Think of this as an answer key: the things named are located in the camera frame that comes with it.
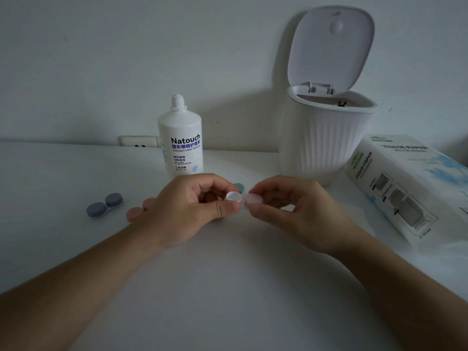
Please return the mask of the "white wall power outlet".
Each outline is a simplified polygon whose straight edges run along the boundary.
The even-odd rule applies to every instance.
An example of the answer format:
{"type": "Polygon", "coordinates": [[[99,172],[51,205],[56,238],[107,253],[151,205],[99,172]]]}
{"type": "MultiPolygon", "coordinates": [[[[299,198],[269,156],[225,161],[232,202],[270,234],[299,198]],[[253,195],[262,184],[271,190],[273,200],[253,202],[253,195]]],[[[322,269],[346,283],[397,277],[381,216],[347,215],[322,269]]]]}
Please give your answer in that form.
{"type": "Polygon", "coordinates": [[[125,147],[161,147],[158,136],[119,136],[118,139],[120,145],[125,147]]]}

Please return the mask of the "person's right forearm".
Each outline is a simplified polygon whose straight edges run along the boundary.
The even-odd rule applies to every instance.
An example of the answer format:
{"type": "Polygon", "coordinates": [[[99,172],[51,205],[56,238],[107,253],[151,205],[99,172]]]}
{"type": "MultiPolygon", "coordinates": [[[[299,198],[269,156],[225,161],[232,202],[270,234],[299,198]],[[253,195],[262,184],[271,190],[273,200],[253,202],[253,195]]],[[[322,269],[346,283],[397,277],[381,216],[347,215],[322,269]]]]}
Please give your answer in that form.
{"type": "Polygon", "coordinates": [[[331,256],[363,285],[406,350],[468,351],[468,302],[460,296],[361,229],[331,256]]]}

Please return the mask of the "white ribbed desktop trash bin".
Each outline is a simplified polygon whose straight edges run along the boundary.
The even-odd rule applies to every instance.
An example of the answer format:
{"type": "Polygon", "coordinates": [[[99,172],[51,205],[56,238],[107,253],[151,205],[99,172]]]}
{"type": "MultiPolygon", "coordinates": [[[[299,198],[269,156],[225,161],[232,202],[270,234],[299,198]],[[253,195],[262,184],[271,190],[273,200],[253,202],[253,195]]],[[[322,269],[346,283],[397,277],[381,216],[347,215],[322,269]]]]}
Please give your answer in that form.
{"type": "Polygon", "coordinates": [[[341,174],[379,105],[352,87],[371,50],[375,24],[362,9],[306,12],[291,44],[279,141],[282,175],[326,186],[341,174]]]}

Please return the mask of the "person's left forearm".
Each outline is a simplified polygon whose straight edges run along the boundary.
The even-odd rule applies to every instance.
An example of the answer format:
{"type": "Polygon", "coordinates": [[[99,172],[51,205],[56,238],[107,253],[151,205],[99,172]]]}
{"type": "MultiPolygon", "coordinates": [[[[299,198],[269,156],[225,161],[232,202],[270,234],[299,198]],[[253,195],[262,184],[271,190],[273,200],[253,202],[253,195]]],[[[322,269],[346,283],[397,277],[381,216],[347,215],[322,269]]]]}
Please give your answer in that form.
{"type": "Polygon", "coordinates": [[[134,223],[1,293],[0,351],[65,351],[165,240],[161,226],[134,223]]]}

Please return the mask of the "clear and pink contact lens case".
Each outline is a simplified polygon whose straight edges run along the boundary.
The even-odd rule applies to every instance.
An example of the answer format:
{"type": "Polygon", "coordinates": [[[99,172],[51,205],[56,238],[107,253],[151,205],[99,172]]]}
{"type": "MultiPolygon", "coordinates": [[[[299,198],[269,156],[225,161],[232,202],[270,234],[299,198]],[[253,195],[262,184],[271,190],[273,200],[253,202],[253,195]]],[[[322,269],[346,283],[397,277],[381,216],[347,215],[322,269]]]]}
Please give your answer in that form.
{"type": "Polygon", "coordinates": [[[231,191],[225,195],[224,204],[227,212],[237,212],[238,209],[249,211],[254,205],[262,205],[263,197],[259,194],[248,193],[242,195],[239,192],[231,191]]]}

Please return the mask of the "white tissue paper box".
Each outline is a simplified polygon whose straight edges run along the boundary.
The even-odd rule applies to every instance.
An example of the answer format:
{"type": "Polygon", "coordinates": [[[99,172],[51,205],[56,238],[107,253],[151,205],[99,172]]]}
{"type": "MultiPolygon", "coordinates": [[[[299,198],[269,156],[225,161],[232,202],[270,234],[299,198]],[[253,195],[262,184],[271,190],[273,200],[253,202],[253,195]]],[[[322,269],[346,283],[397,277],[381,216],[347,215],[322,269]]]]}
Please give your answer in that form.
{"type": "Polygon", "coordinates": [[[414,247],[468,253],[468,168],[408,135],[365,135],[346,174],[414,247]]]}

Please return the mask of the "blue grey contact lens case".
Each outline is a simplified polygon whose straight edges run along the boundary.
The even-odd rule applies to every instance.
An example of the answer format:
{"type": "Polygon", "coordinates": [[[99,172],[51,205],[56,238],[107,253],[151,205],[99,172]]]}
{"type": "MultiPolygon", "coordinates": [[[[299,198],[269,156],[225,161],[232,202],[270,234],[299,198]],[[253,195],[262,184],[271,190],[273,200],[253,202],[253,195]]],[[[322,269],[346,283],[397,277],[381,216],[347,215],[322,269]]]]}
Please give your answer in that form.
{"type": "Polygon", "coordinates": [[[106,196],[103,202],[95,202],[86,208],[86,215],[91,219],[99,219],[109,211],[114,210],[124,203],[124,198],[120,193],[111,193],[106,196]]]}

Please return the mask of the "person's right hand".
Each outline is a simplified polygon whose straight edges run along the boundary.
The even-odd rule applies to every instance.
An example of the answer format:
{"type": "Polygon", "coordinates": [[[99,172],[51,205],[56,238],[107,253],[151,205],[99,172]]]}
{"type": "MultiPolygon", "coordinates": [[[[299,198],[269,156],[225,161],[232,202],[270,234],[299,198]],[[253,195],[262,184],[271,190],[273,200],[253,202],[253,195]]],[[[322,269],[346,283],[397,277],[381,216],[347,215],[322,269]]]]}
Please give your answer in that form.
{"type": "Polygon", "coordinates": [[[261,195],[265,205],[291,212],[294,230],[286,233],[315,252],[330,256],[350,252],[369,237],[316,181],[277,175],[257,183],[249,193],[261,195]]]}

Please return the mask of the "white lens solution bottle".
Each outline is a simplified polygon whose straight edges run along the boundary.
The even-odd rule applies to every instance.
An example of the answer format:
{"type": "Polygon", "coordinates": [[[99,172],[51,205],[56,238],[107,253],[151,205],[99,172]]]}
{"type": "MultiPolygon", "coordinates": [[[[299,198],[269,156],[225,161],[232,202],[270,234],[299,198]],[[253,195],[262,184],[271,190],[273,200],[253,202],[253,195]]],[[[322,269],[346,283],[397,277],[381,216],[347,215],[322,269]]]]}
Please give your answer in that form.
{"type": "Polygon", "coordinates": [[[204,172],[202,119],[173,94],[170,110],[157,119],[165,168],[170,180],[204,172]]]}

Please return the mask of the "person's left hand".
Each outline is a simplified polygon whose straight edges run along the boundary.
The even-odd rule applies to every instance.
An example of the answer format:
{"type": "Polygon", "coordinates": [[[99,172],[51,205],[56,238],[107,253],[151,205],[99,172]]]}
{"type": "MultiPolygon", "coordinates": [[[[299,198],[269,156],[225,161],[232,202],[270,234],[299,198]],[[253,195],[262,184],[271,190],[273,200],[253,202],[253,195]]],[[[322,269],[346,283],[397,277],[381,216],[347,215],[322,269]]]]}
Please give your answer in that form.
{"type": "Polygon", "coordinates": [[[157,197],[143,201],[141,228],[149,234],[154,249],[180,245],[213,221],[203,220],[203,204],[224,200],[231,191],[239,192],[233,183],[216,174],[178,176],[157,197]]]}

